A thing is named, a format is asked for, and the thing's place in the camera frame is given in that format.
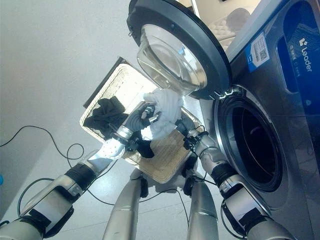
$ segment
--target wicker basket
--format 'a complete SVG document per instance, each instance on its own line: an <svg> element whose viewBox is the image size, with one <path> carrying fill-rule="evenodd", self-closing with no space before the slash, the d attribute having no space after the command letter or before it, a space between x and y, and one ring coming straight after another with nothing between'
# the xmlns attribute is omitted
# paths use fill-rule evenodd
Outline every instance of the wicker basket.
<svg viewBox="0 0 320 240"><path fill-rule="evenodd" d="M84 126L85 119L92 116L93 110L99 107L98 100L116 96L125 107L125 113L130 114L143 100L143 94L150 93L156 88L157 86L151 80L129 64L118 64L80 118L81 127L104 143L104 136L100 131ZM186 109L182 108L182 112L194 121L196 127L200 125L200 121ZM151 142L153 158L144 158L137 151L127 151L123 158L157 182L166 183L174 176L189 154L189 151L183 148L183 138L182 134L174 130L165 139Z"/></svg>

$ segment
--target white towel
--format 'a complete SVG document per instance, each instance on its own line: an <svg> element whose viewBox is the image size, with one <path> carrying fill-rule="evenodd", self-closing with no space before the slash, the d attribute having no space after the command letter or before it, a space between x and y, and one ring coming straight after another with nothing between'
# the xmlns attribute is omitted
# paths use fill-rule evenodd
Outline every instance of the white towel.
<svg viewBox="0 0 320 240"><path fill-rule="evenodd" d="M167 137L177 127L176 121L181 119L182 96L171 89L156 89L143 98L156 102L154 114L160 112L160 115L155 123L141 130L142 139L151 141Z"/></svg>

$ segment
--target metallic silver robot arm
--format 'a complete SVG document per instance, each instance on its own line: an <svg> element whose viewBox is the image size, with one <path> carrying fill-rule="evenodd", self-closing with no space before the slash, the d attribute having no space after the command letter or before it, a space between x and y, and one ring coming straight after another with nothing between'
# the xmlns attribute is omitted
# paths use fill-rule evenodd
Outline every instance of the metallic silver robot arm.
<svg viewBox="0 0 320 240"><path fill-rule="evenodd" d="M116 159L122 157L133 132L158 119L148 118L155 102L140 102L100 150L91 152L59 176L23 208L19 219L0 228L0 239L42 240L57 234L74 212L73 203Z"/></svg>
<svg viewBox="0 0 320 240"><path fill-rule="evenodd" d="M232 228L248 240L295 240L280 224L255 189L239 175L207 132L193 129L184 147L201 160L204 170L213 178L224 198L222 209Z"/></svg>

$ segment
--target washing machine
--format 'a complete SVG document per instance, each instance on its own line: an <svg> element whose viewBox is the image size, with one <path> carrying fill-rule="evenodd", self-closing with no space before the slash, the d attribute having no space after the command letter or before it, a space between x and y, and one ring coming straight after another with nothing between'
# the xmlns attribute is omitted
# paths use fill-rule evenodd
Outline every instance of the washing machine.
<svg viewBox="0 0 320 240"><path fill-rule="evenodd" d="M299 240L320 239L320 6L275 2L230 62L174 0L132 0L127 24L141 68L201 100L210 136L272 217Z"/></svg>

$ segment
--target floor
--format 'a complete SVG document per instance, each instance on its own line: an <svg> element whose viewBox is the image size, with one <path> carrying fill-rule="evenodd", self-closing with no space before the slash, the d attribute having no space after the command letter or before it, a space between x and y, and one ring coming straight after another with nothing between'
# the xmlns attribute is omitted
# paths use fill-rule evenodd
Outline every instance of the floor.
<svg viewBox="0 0 320 240"><path fill-rule="evenodd" d="M138 67L138 47L128 37L126 26L128 5L128 0L0 1L1 143L20 127L36 125L52 133L64 154L73 143L84 145L85 154L100 148L101 144L81 129L79 119L85 110L82 104L118 56ZM190 104L194 106L191 112L199 114L199 103L190 100ZM76 157L80 152L75 147L70 154ZM17 218L17 200L29 183L43 177L56 178L68 168L45 132L22 130L10 144L0 148L2 220ZM119 160L90 189L102 200L114 203L133 169ZM32 187L22 205L45 185L39 182ZM222 198L218 189L209 188L220 212ZM154 194L155 189L149 189L149 195ZM182 198L189 211L190 198ZM112 207L85 193L74 209L71 219L52 239L102 239ZM220 239L233 239L220 223ZM185 213L177 194L164 193L140 204L137 240L186 236Z"/></svg>

